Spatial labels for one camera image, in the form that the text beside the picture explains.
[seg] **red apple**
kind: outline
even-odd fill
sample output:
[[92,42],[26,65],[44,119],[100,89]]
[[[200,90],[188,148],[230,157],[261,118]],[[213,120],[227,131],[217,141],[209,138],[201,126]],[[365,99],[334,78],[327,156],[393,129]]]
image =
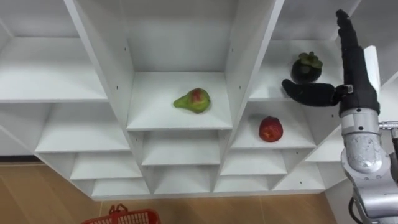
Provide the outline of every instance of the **red apple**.
[[284,129],[278,118],[267,117],[263,119],[259,128],[260,138],[266,142],[276,142],[281,139]]

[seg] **green pear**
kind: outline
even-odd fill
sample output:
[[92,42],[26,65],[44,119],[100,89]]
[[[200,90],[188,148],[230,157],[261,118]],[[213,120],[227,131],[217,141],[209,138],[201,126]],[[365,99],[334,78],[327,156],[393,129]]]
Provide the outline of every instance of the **green pear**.
[[176,108],[184,108],[194,113],[202,113],[210,106],[210,96],[206,90],[196,88],[175,100],[173,105]]

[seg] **shelving unit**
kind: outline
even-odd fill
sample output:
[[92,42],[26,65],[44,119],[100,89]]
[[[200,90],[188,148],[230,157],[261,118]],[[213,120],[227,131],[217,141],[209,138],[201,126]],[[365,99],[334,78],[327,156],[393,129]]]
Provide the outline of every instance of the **shelving unit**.
[[325,190],[316,164],[302,164],[279,182],[274,190]]
[[214,192],[263,192],[268,191],[266,177],[259,176],[222,176]]
[[[176,99],[198,87],[211,96],[206,113],[174,108]],[[132,89],[129,131],[232,129],[223,73],[136,73]]]
[[279,151],[231,152],[221,175],[278,175],[287,174]]
[[154,194],[210,193],[212,166],[151,167],[148,177]]
[[[302,106],[281,82],[300,53],[314,51],[324,64],[317,82],[343,83],[342,8],[364,47],[377,47],[380,120],[396,120],[398,41],[386,29],[396,7],[381,7],[4,0],[1,146],[28,150],[94,200],[319,193],[345,178],[338,107]],[[194,88],[211,106],[174,108]],[[258,133],[268,116],[284,129],[274,143]]]
[[338,130],[327,141],[315,149],[305,159],[305,162],[339,162],[343,149],[343,138],[341,137],[341,131]]
[[144,136],[144,166],[220,164],[216,131],[154,131]]
[[109,103],[52,106],[36,152],[130,151]]
[[142,177],[130,152],[76,155],[71,180]]
[[283,79],[290,78],[293,63],[302,52],[313,51],[328,63],[322,68],[320,83],[338,86],[343,83],[340,49],[334,41],[272,40],[262,61],[249,101],[291,100],[281,87]]
[[0,103],[107,101],[79,38],[15,37],[0,54]]
[[[258,136],[259,125],[268,116],[277,117],[284,129],[282,138],[273,143]],[[248,103],[232,149],[288,149],[315,147],[310,128],[300,105],[293,101]]]

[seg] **plastic basket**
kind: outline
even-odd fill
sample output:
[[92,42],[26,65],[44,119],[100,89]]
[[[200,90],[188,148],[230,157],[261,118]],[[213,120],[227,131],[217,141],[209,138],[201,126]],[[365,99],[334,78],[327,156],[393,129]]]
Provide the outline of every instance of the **plastic basket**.
[[123,205],[112,205],[109,215],[84,221],[81,224],[161,224],[156,211],[151,209],[131,211]]

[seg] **robotic arm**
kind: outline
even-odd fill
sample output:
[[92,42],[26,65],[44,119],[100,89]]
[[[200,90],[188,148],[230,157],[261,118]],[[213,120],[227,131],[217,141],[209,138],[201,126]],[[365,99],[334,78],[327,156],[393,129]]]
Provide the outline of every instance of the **robotic arm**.
[[391,162],[390,155],[381,147],[380,129],[392,130],[397,149],[398,122],[379,124],[380,105],[369,80],[364,50],[358,45],[347,13],[339,10],[336,16],[344,84],[335,88],[327,83],[298,85],[284,80],[282,86],[292,99],[303,105],[335,106],[340,103],[341,135],[345,145],[341,163],[354,185],[353,198],[361,219],[365,224],[397,224],[398,187],[391,166],[392,162],[396,165],[396,156]]

